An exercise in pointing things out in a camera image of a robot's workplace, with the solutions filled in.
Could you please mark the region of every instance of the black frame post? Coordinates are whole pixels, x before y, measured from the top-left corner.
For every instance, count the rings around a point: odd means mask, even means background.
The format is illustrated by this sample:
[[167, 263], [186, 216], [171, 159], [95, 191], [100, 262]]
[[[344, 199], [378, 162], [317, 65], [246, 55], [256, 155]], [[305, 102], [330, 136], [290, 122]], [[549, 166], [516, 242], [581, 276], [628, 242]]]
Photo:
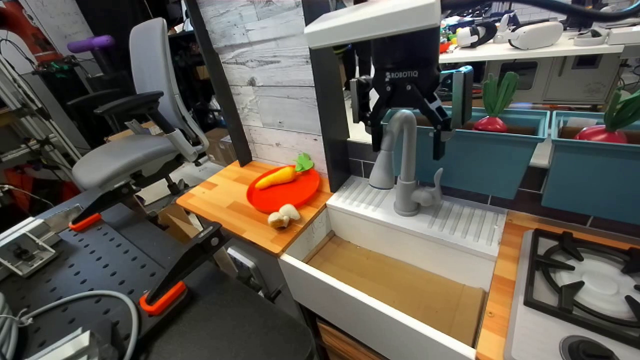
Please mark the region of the black frame post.
[[[331, 11], [331, 8], [328, 0], [302, 0], [302, 11], [305, 25], [309, 25], [322, 14]], [[331, 191], [336, 192], [351, 176], [347, 150], [349, 126], [342, 95], [340, 67], [338, 57], [331, 48], [309, 49], [309, 54], [329, 185]]]
[[240, 114], [238, 113], [234, 96], [231, 93], [231, 88], [229, 87], [227, 75], [222, 67], [222, 62], [220, 61], [218, 53], [213, 48], [211, 38], [209, 38], [209, 32], [207, 31], [207, 26], [202, 18], [202, 13], [200, 13], [200, 7], [198, 6], [197, 0], [185, 0], [185, 3], [189, 18], [191, 19], [193, 31], [196, 35], [196, 41], [200, 46], [200, 52], [204, 58], [204, 64], [207, 67], [207, 72], [209, 72], [211, 85], [213, 85], [213, 90], [216, 92], [216, 100], [218, 100], [220, 107], [222, 107], [222, 115], [227, 123], [231, 142], [234, 146], [234, 150], [236, 151], [238, 162], [240, 162], [240, 166], [243, 167], [249, 164], [253, 158], [251, 155], [251, 149], [249, 148], [249, 143], [246, 139], [246, 134], [244, 133], [244, 128], [242, 127], [242, 122], [240, 121]]

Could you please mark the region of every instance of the orange clamp pad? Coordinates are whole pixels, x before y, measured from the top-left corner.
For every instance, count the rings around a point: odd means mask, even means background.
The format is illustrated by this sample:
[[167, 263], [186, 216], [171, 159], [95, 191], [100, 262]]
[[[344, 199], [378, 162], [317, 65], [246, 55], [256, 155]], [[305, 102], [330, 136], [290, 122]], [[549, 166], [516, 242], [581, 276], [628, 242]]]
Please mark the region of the orange clamp pad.
[[77, 233], [80, 233], [81, 231], [85, 230], [87, 227], [90, 227], [94, 223], [98, 222], [100, 219], [102, 219], [102, 215], [93, 214], [90, 217], [78, 222], [77, 224], [69, 223], [69, 229]]
[[169, 307], [169, 305], [173, 304], [173, 301], [177, 299], [180, 294], [184, 293], [186, 290], [186, 284], [184, 284], [184, 281], [180, 281], [174, 287], [169, 289], [169, 291], [167, 291], [166, 294], [158, 299], [153, 305], [147, 304], [148, 293], [146, 293], [140, 298], [140, 307], [142, 307], [142, 310], [146, 311], [149, 315], [160, 315], [167, 307]]

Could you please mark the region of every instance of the stove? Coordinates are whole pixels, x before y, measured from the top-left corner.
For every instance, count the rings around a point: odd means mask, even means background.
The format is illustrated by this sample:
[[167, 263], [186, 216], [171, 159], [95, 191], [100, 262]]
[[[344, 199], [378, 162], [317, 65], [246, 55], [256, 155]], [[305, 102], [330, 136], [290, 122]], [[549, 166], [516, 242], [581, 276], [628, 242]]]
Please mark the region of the stove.
[[504, 357], [640, 359], [640, 249], [527, 232]]

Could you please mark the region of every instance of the purple handle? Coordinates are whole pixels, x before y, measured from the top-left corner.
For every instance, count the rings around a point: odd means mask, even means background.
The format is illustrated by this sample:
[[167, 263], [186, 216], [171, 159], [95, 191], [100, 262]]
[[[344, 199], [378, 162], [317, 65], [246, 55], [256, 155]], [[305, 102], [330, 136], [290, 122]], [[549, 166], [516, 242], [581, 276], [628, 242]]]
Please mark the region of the purple handle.
[[101, 37], [90, 37], [80, 41], [73, 41], [67, 44], [67, 49], [74, 54], [92, 51], [96, 49], [104, 49], [111, 47], [116, 41], [110, 35], [102, 35]]

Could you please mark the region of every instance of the dark tile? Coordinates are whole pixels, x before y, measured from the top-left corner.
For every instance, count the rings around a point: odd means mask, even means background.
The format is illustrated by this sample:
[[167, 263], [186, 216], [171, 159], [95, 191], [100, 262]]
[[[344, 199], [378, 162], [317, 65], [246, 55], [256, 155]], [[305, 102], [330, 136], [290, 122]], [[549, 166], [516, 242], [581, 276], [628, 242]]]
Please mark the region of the dark tile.
[[347, 149], [349, 151], [350, 159], [358, 159], [375, 163], [378, 158], [378, 153], [373, 152], [371, 144], [369, 143], [348, 140]]
[[547, 177], [547, 172], [548, 169], [545, 168], [528, 167], [520, 183], [520, 188], [541, 192], [542, 185], [545, 183], [545, 178]]
[[349, 170], [351, 171], [351, 175], [362, 177], [362, 161], [349, 159]]
[[446, 196], [457, 197], [459, 199], [480, 202], [481, 204], [489, 203], [489, 195], [460, 190], [456, 188], [449, 188], [448, 186], [442, 186], [442, 194]]
[[563, 222], [571, 222], [573, 224], [587, 225], [590, 216], [571, 211], [546, 208], [541, 205], [542, 194], [537, 192], [528, 192], [526, 190], [518, 190], [513, 200], [503, 199], [501, 197], [491, 197], [490, 204], [500, 208], [511, 209], [528, 213], [543, 218], [552, 218]]
[[369, 178], [369, 176], [371, 176], [371, 170], [373, 170], [373, 164], [374, 163], [370, 163], [368, 161], [363, 161], [362, 162], [362, 168], [364, 171], [364, 177], [366, 177], [367, 179]]
[[640, 225], [593, 217], [589, 227], [640, 238]]

